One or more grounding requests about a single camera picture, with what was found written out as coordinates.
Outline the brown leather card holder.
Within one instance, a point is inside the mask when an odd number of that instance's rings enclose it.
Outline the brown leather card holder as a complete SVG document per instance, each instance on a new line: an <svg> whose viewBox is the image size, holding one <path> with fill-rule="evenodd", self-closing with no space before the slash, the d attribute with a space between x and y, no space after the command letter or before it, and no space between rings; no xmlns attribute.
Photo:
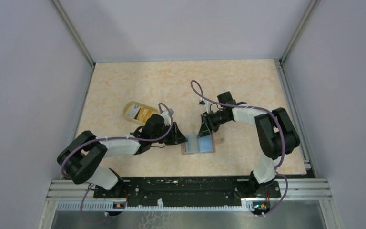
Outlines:
<svg viewBox="0 0 366 229"><path fill-rule="evenodd" d="M189 134L185 136L187 142L182 143L182 155L198 155L215 153L216 145L222 144L224 138L217 134L212 134L204 137L198 137L195 134Z"/></svg>

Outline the beige oval card tray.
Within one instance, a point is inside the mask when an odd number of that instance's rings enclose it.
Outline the beige oval card tray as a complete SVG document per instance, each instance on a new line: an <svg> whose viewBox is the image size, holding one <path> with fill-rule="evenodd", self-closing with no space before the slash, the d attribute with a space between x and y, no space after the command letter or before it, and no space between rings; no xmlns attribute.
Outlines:
<svg viewBox="0 0 366 229"><path fill-rule="evenodd" d="M140 125L144 125L152 115L159 114L157 108L137 101L128 102L122 111L122 115L125 119Z"/></svg>

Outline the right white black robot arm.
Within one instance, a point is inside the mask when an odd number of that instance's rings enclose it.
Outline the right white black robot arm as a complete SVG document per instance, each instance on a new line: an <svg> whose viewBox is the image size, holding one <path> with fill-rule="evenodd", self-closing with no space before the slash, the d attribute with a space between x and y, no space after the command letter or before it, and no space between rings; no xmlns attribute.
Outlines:
<svg viewBox="0 0 366 229"><path fill-rule="evenodd" d="M236 102L230 92L218 95L218 111L211 110L211 100L201 98L199 105L206 111L201 114L198 137L211 135L220 125L230 121L254 126L263 152L258 166L249 177L249 190L252 195L261 197L275 178L275 172L284 161L285 155L300 145L299 135L284 108L269 111L245 102Z"/></svg>

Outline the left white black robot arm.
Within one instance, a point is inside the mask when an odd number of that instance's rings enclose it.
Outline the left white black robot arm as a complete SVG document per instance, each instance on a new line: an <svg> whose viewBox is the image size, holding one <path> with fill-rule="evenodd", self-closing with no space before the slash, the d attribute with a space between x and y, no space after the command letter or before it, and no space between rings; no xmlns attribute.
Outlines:
<svg viewBox="0 0 366 229"><path fill-rule="evenodd" d="M82 132L57 157L57 163L74 184L90 183L105 189L111 197L124 191L124 181L110 168L100 165L107 157L140 155L153 143L173 146L188 139L169 115L152 115L143 126L123 137L97 138L91 131Z"/></svg>

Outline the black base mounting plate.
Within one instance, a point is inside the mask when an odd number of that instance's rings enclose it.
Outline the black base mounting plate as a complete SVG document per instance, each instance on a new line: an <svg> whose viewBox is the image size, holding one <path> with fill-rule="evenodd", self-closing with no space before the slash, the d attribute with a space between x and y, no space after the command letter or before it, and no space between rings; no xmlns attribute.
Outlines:
<svg viewBox="0 0 366 229"><path fill-rule="evenodd" d="M95 198L123 198L128 207L237 207L243 198L280 198L275 179L258 184L247 176L123 177L105 189L94 185Z"/></svg>

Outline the aluminium frame rail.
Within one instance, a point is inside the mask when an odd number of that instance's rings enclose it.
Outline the aluminium frame rail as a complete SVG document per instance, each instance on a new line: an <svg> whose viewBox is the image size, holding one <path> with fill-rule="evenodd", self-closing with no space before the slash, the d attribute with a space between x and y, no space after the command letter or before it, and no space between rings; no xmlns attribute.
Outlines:
<svg viewBox="0 0 366 229"><path fill-rule="evenodd" d="M133 196L161 194L177 194L178 192L193 194L213 194L221 192L224 197L232 196L239 190L240 185L248 184L248 179L234 179L232 177L183 177L171 179L139 179L134 178L125 182L128 194ZM54 180L51 182L47 199L78 200L83 196L89 198L109 198L107 194L100 194L98 187L88 190L89 184L76 185L70 180ZM276 179L269 189L272 198L280 198L286 194L287 199L303 200L313 198L331 198L329 184L325 179Z"/></svg>

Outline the left aluminium corner post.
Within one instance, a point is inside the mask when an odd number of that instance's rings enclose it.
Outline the left aluminium corner post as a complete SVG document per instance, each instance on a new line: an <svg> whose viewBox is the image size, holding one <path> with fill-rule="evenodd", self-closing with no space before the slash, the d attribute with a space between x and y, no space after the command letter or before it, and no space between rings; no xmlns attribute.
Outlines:
<svg viewBox="0 0 366 229"><path fill-rule="evenodd" d="M76 44L78 50L88 62L91 67L96 65L95 61L92 59L91 55L89 54L88 49L86 48L83 40L81 39L80 35L78 34L75 26L73 25L71 19L69 18L65 8L61 4L59 0L51 0L50 1L56 10L57 14L59 15L62 23L66 27L68 33L70 34L71 38L73 39L74 43Z"/></svg>

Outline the aluminium corner post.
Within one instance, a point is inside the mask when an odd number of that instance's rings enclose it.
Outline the aluminium corner post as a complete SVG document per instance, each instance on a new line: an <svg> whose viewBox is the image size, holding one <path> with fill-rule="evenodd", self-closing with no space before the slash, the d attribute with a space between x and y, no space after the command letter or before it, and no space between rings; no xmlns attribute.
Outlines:
<svg viewBox="0 0 366 229"><path fill-rule="evenodd" d="M71 38L73 39L74 43L76 44L78 50L88 62L91 67L96 65L95 61L92 59L91 55L89 54L88 49L86 48L83 40L81 39L80 35L78 34L75 26L73 25L71 19L69 18L65 8L61 4L59 0L51 0L50 1L56 10L57 14L59 15L62 23L66 27L68 33L70 34Z"/></svg>
<svg viewBox="0 0 366 229"><path fill-rule="evenodd" d="M305 10L305 13L303 14L298 26L296 27L296 30L291 37L282 57L280 58L280 64L284 65L285 62L288 60L290 54L294 50L295 46L297 45L299 39L301 38L304 30L307 27L308 22L310 21L314 11L318 7L320 0L311 0Z"/></svg>

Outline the right aluminium corner post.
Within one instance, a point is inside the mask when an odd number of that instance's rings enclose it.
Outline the right aluminium corner post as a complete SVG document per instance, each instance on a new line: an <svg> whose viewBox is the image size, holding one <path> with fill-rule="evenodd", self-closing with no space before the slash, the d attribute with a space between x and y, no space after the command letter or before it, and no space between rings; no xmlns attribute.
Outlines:
<svg viewBox="0 0 366 229"><path fill-rule="evenodd" d="M290 54L294 50L295 46L297 45L299 39L301 38L304 30L307 27L308 22L310 21L314 11L318 7L320 0L311 0L305 10L305 13L303 14L298 26L296 27L296 30L291 37L282 57L280 58L280 64L284 65L285 62L288 60Z"/></svg>

